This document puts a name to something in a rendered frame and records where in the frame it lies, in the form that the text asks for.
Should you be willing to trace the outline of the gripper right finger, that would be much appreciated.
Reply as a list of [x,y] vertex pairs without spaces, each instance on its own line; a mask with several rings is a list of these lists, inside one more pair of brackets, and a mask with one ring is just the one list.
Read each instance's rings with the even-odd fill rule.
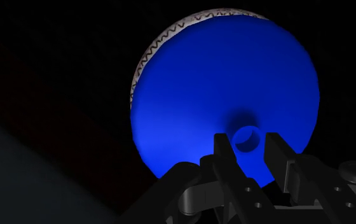
[[[266,134],[264,162],[280,189],[308,207],[304,215],[317,211],[319,224],[356,224],[356,193],[336,169],[317,157],[297,154],[277,133]],[[321,209],[315,209],[315,201]]]

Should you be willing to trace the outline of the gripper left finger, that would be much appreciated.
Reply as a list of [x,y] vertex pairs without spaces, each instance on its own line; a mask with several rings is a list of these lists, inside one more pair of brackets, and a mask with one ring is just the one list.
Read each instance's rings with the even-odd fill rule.
[[273,224],[276,209],[236,162],[226,134],[200,164],[179,162],[120,217],[120,224],[196,224],[215,209],[219,224]]

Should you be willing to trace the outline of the blue funnel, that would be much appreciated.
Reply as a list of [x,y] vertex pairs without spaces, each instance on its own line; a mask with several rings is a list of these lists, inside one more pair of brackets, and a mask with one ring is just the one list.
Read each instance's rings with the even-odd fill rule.
[[178,162],[198,163],[225,133],[243,172],[266,186],[266,133],[301,153],[319,101],[312,60],[291,33],[246,15],[214,17],[178,32],[145,65],[130,111],[133,141],[161,177]]

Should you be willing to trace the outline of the white patterned plate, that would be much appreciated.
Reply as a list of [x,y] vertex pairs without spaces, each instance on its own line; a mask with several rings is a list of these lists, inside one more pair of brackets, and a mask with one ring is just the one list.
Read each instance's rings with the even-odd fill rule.
[[142,74],[142,70],[146,66],[146,64],[151,60],[151,58],[155,55],[155,53],[160,49],[160,47],[173,38],[176,34],[184,30],[185,28],[203,22],[205,20],[214,18],[214,17],[225,17],[225,16],[233,16],[233,15],[245,15],[253,18],[259,18],[262,20],[268,20],[268,18],[263,15],[236,8],[216,8],[210,10],[203,10],[196,13],[193,13],[189,16],[186,16],[177,22],[173,23],[169,27],[167,27],[161,34],[155,38],[152,43],[148,46],[140,61],[138,62],[135,72],[132,78],[132,84],[130,88],[130,109],[132,108],[132,103],[134,99],[135,88],[140,80],[140,76]]

